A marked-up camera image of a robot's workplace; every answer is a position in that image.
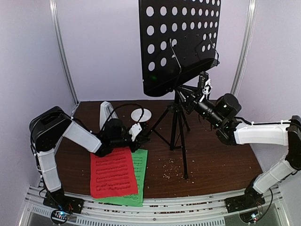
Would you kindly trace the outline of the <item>green sheet booklet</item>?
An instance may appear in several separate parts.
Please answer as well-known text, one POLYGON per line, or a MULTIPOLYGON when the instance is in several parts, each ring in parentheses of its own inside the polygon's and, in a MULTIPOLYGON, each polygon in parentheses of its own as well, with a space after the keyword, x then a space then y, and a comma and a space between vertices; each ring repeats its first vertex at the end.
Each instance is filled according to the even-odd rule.
POLYGON ((97 202, 109 203, 115 205, 142 207, 147 159, 148 159, 148 150, 138 149, 137 151, 132 153, 133 166, 135 170, 135 177, 136 177, 137 187, 138 187, 138 194, 119 196, 119 197, 107 197, 107 198, 94 199, 94 200, 97 202))

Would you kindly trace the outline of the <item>white metronome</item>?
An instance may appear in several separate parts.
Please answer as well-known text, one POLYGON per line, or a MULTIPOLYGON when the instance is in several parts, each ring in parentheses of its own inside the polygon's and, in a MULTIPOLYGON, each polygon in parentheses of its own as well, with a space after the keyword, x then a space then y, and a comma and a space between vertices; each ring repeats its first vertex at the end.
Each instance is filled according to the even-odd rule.
POLYGON ((99 119, 99 126, 100 129, 103 128, 106 120, 108 119, 109 115, 113 112, 114 108, 110 102, 104 101, 100 105, 100 119, 99 119))

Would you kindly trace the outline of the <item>red music sheet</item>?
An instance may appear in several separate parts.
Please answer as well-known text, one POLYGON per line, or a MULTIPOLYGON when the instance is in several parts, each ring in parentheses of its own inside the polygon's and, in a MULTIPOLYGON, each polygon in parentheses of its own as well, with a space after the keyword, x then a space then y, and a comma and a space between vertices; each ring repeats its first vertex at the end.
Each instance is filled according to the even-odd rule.
POLYGON ((138 194, 132 154, 115 148, 105 157, 90 155, 90 194, 95 199, 138 194))

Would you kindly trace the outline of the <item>black music stand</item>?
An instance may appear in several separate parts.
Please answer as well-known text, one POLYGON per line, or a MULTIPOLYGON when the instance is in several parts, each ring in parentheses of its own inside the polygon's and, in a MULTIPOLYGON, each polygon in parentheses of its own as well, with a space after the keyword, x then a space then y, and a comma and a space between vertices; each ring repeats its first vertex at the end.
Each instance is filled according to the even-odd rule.
POLYGON ((183 112, 180 88, 218 65, 219 0, 141 0, 139 7, 143 92, 162 97, 174 92, 166 108, 173 113, 171 150, 186 151, 184 131, 190 130, 183 112))

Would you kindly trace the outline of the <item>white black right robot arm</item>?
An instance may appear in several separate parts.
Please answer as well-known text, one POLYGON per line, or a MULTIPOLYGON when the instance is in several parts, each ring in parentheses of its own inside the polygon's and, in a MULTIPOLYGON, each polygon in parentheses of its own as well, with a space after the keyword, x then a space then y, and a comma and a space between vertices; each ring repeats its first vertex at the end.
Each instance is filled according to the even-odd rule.
POLYGON ((227 93, 212 103, 205 89, 179 86, 183 108, 187 113, 196 111, 216 130, 218 139, 226 145, 272 144, 288 147, 288 153, 268 171, 255 177, 243 195, 225 199, 229 213, 264 204, 263 194, 272 186, 301 169, 301 118, 293 115, 288 120, 255 123, 237 117, 241 110, 238 99, 227 93))

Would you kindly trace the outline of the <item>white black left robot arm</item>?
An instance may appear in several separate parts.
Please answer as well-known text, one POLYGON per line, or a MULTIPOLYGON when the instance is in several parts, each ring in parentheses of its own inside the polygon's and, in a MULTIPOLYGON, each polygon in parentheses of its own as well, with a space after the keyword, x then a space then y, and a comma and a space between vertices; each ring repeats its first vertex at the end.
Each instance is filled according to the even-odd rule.
POLYGON ((114 118, 112 110, 105 119, 100 131, 94 134, 81 121, 70 117, 62 108, 55 106, 34 118, 29 125, 31 150, 35 156, 37 169, 43 179, 46 196, 43 204, 68 214, 81 213, 84 200, 66 196, 58 176, 55 149, 65 137, 98 157, 104 157, 114 148, 129 147, 135 152, 149 138, 142 134, 139 122, 126 128, 119 118, 114 118))

